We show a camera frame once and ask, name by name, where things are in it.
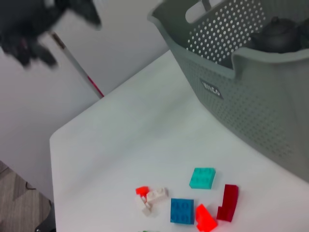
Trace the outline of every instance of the toy building block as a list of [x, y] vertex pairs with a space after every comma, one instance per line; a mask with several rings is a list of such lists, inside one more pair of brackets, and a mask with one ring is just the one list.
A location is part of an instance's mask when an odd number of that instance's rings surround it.
[[135, 197], [135, 202], [136, 202], [137, 207], [142, 211], [142, 213], [145, 216], [149, 216], [150, 215], [151, 206], [147, 203], [146, 198], [140, 197], [140, 196], [136, 196]]
[[209, 232], [218, 226], [203, 204], [200, 204], [196, 209], [196, 220], [199, 231]]
[[170, 221], [180, 224], [194, 224], [194, 200], [175, 199], [170, 200]]
[[237, 205], [239, 188], [225, 185], [222, 206], [218, 207], [217, 219], [231, 222]]
[[141, 197], [146, 197], [147, 193], [149, 192], [149, 188], [147, 186], [142, 186], [135, 189], [136, 194], [140, 195]]
[[154, 204], [167, 198], [168, 192], [165, 188], [157, 188], [156, 190], [147, 193], [147, 202], [149, 204]]
[[211, 189], [215, 175], [214, 168], [195, 168], [189, 186], [192, 189]]

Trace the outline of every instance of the gray carpet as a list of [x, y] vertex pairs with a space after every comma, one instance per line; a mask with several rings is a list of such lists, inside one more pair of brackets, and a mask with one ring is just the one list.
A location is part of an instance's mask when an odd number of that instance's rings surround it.
[[34, 232], [47, 217], [49, 202], [0, 161], [0, 232]]

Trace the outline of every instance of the red lego brick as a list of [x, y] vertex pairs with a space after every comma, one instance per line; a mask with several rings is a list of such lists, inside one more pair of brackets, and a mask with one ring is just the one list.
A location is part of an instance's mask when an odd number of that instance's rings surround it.
[[197, 229], [201, 232], [212, 231], [218, 226], [203, 204], [200, 204], [196, 209], [196, 220]]
[[149, 188], [147, 186], [142, 186], [135, 189], [136, 194], [140, 195], [141, 197], [146, 197], [147, 193], [149, 192]]
[[217, 220], [231, 222], [237, 205], [239, 188], [236, 185], [225, 185], [222, 207], [218, 207]]

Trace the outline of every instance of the green lego brick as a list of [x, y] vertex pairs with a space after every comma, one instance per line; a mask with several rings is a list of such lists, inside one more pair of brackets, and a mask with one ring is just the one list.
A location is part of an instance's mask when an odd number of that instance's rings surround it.
[[215, 175], [214, 168], [195, 168], [189, 186], [192, 189], [211, 189]]

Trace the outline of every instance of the gray plastic basket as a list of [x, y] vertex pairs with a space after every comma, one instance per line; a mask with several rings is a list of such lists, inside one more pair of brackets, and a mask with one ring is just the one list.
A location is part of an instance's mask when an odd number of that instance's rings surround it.
[[309, 50], [242, 47], [274, 16], [305, 20], [309, 1], [226, 0], [190, 24], [185, 14], [197, 2], [165, 0], [148, 19], [200, 102], [242, 140], [309, 182]]

